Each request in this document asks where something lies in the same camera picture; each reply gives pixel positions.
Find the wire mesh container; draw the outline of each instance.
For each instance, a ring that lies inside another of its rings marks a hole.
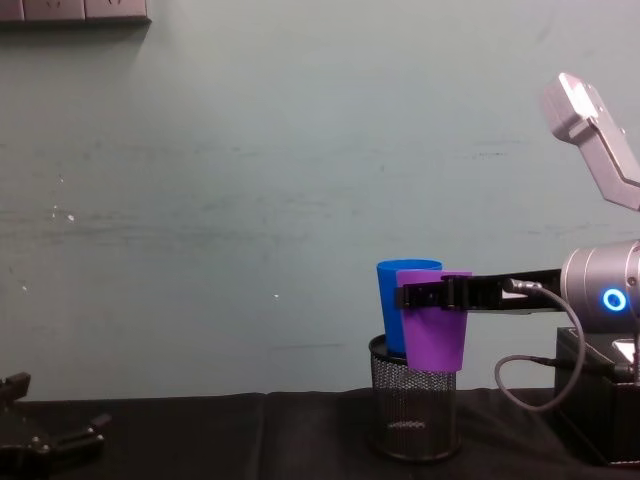
[[[443,460],[460,447],[456,374],[422,372],[388,353],[385,336],[369,343],[373,381],[372,445],[411,462]]]

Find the black tablecloth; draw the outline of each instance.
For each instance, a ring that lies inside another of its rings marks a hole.
[[[541,402],[546,391],[524,393]],[[552,417],[512,405],[500,392],[459,392],[463,447],[435,465],[372,453],[364,436],[370,391],[246,394],[212,398],[27,404],[51,431],[113,416],[97,463],[60,480],[454,480],[637,479],[596,467],[567,447]]]

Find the black robotic claw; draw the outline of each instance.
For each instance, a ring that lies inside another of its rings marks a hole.
[[[111,417],[101,415],[84,429],[49,435],[13,406],[26,395],[29,380],[28,374],[19,374],[0,381],[0,477],[48,478],[98,456],[104,444],[101,432]]]

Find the wall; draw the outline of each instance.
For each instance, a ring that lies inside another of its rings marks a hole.
[[[637,143],[633,0],[150,3],[148,31],[0,37],[0,365],[32,398],[365,386],[378,260],[639,233],[538,106],[584,76]],[[566,323],[474,316],[460,386]]]

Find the black cable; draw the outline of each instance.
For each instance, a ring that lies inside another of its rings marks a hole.
[[[576,334],[578,336],[578,355],[576,358],[575,367],[573,368],[573,372],[571,373],[569,381],[562,389],[562,391],[555,398],[543,405],[530,405],[526,402],[523,402],[513,393],[511,393],[507,389],[507,387],[505,387],[504,383],[502,382],[502,378],[500,377],[500,369],[505,363],[515,360],[535,361],[535,359],[540,357],[532,357],[531,355],[510,355],[508,357],[504,357],[503,359],[499,360],[498,363],[496,363],[494,369],[496,383],[498,384],[498,388],[500,389],[500,391],[502,391],[502,393],[504,393],[509,400],[511,400],[519,407],[522,407],[531,412],[546,412],[560,405],[560,403],[562,403],[567,395],[571,393],[571,390],[573,390],[573,387],[575,387],[576,383],[578,382],[578,378],[580,377],[580,373],[582,372],[582,367],[584,365],[584,360],[587,353],[587,342],[584,338],[584,331],[582,330],[582,325],[580,324],[580,319],[576,315],[576,312],[574,312],[573,308],[571,308],[571,305],[569,305],[562,297],[556,295],[550,290],[543,288],[539,283],[524,282],[521,280],[513,279],[509,280],[509,282],[507,283],[509,285],[508,287],[505,287],[505,290],[507,290],[508,288],[508,291],[511,293],[522,293],[524,295],[543,295],[547,297],[567,313],[567,315],[569,316],[569,320],[576,328]]]

